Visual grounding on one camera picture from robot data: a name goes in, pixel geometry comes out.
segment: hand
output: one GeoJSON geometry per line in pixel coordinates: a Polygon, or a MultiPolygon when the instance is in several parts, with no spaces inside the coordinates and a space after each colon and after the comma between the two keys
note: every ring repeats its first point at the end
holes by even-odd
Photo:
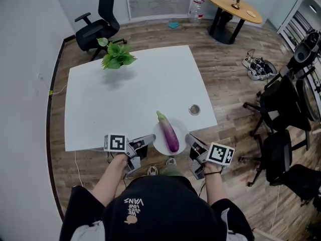
{"type": "Polygon", "coordinates": [[[116,155],[111,163],[109,164],[108,168],[113,168],[117,171],[123,171],[127,166],[128,156],[126,154],[119,154],[116,155]]]}
{"type": "Polygon", "coordinates": [[[218,172],[218,164],[212,162],[206,162],[204,167],[204,173],[218,172]]]}

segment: cable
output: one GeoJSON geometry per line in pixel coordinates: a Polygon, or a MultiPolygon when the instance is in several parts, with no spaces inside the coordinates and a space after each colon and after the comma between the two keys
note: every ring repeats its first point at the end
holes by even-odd
{"type": "Polygon", "coordinates": [[[127,186],[126,186],[126,182],[125,182],[125,178],[126,178],[126,176],[127,176],[127,173],[125,173],[125,176],[124,176],[124,178],[122,179],[122,180],[123,180],[123,182],[124,182],[125,188],[127,188],[127,186]]]}
{"type": "Polygon", "coordinates": [[[110,160],[109,160],[109,152],[106,153],[106,157],[107,157],[107,162],[110,163],[110,160]]]}
{"type": "Polygon", "coordinates": [[[271,230],[270,230],[270,233],[272,232],[272,229],[273,229],[273,225],[274,225],[274,221],[275,221],[275,217],[276,217],[276,211],[277,211],[277,205],[279,203],[279,193],[280,193],[280,186],[279,186],[279,189],[277,191],[277,200],[276,200],[276,207],[275,207],[275,213],[274,213],[274,219],[273,219],[273,222],[272,222],[272,227],[271,227],[271,230]]]}
{"type": "Polygon", "coordinates": [[[247,51],[247,55],[254,58],[254,52],[255,52],[255,49],[251,49],[251,50],[247,51]]]}
{"type": "Polygon", "coordinates": [[[201,189],[199,192],[199,197],[201,196],[201,193],[202,193],[203,188],[205,187],[205,184],[206,184],[206,182],[205,182],[205,180],[203,180],[203,183],[201,184],[201,189]]]}
{"type": "Polygon", "coordinates": [[[77,160],[76,160],[76,151],[75,151],[75,163],[76,163],[77,170],[78,170],[79,180],[80,180],[81,186],[83,187],[84,185],[82,184],[82,181],[81,181],[81,178],[80,178],[80,172],[79,172],[79,168],[78,168],[78,164],[77,164],[77,160]]]}
{"type": "Polygon", "coordinates": [[[65,85],[59,92],[54,93],[54,92],[52,91],[52,92],[53,92],[52,95],[61,93],[61,92],[66,88],[66,86],[67,86],[67,85],[65,85]]]}

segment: potted plant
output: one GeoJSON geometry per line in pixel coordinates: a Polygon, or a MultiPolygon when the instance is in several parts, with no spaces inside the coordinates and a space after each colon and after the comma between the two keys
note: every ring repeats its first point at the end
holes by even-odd
{"type": "Polygon", "coordinates": [[[137,60],[128,52],[128,46],[119,46],[109,42],[106,38],[97,38],[98,44],[107,47],[107,52],[102,59],[104,69],[119,69],[122,65],[129,65],[137,60]]]}

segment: small object on table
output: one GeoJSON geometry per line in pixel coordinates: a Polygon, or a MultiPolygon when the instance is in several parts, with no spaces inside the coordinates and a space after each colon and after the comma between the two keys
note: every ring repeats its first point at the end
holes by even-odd
{"type": "Polygon", "coordinates": [[[254,13],[252,13],[251,11],[246,11],[250,16],[252,17],[256,17],[256,15],[254,13]]]}
{"type": "Polygon", "coordinates": [[[170,22],[169,23],[169,28],[171,29],[176,29],[179,26],[178,22],[170,22]]]}
{"type": "Polygon", "coordinates": [[[231,4],[231,6],[237,10],[240,10],[240,0],[236,0],[236,4],[231,4]]]}
{"type": "Polygon", "coordinates": [[[170,151],[173,153],[177,152],[180,148],[180,143],[172,125],[160,111],[157,111],[156,113],[170,151]]]}

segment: white plate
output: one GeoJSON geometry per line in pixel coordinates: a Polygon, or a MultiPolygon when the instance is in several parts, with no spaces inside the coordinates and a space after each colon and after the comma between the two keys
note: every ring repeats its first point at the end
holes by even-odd
{"type": "Polygon", "coordinates": [[[162,153],[164,155],[177,155],[177,154],[180,154],[182,151],[184,151],[184,149],[186,148],[187,144],[185,142],[185,136],[186,136],[186,134],[189,133],[189,131],[187,130],[185,125],[177,119],[168,118],[168,121],[172,125],[172,127],[175,131],[175,134],[177,136],[177,139],[179,140],[179,143],[180,143],[179,150],[175,153],[172,153],[170,151],[170,149],[167,146],[167,142],[166,142],[164,133],[163,133],[159,123],[157,123],[153,129],[153,133],[156,135],[156,139],[155,139],[153,145],[160,153],[162,153]]]}

